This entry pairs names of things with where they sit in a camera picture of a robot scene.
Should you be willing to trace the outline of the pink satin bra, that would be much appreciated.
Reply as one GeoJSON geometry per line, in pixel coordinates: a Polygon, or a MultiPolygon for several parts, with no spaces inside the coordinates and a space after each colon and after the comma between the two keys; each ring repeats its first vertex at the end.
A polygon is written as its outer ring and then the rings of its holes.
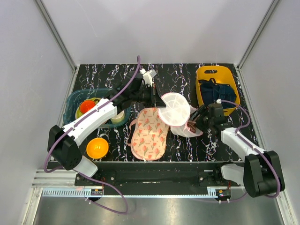
{"type": "Polygon", "coordinates": [[[189,128],[190,132],[197,133],[199,129],[196,127],[196,123],[194,121],[187,121],[187,127],[189,128]]]}

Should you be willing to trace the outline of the white mesh laundry bag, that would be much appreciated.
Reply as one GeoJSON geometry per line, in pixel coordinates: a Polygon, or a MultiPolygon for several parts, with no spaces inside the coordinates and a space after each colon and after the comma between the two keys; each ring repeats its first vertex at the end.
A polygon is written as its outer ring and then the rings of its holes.
{"type": "Polygon", "coordinates": [[[191,120],[191,114],[197,109],[192,107],[183,95],[169,92],[161,98],[165,102],[166,108],[159,108],[158,115],[165,124],[170,126],[174,135],[192,138],[203,134],[201,130],[197,133],[192,133],[187,127],[188,120],[191,120]]]}

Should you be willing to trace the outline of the dark blue lace bra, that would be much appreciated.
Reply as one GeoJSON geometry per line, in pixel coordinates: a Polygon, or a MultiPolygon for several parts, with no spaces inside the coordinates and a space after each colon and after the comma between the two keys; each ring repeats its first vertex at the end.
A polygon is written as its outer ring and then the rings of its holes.
{"type": "Polygon", "coordinates": [[[235,102],[237,98],[234,89],[228,84],[217,84],[214,87],[213,95],[215,100],[221,99],[230,102],[235,102]]]}

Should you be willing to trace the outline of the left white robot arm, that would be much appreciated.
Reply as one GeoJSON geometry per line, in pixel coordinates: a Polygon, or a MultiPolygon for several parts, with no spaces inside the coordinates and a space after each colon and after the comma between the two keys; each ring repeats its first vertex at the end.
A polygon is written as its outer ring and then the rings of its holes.
{"type": "Polygon", "coordinates": [[[164,108],[166,105],[154,84],[156,74],[153,69],[130,73],[83,116],[63,127],[53,126],[49,131],[48,157],[53,157],[67,171],[84,174],[90,185],[97,185],[101,174],[98,167],[80,152],[80,145],[96,128],[132,103],[143,103],[146,108],[164,108]]]}

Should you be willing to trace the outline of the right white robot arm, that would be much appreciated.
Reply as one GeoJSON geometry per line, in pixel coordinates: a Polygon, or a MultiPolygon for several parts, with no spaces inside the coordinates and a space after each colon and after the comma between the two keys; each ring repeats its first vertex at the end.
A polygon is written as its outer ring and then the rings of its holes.
{"type": "Polygon", "coordinates": [[[243,165],[226,163],[213,173],[214,183],[223,186],[232,181],[254,197],[276,198],[285,189],[280,159],[276,152],[266,151],[247,139],[239,128],[230,123],[221,103],[200,106],[190,119],[201,131],[210,130],[223,144],[230,147],[243,165]]]}

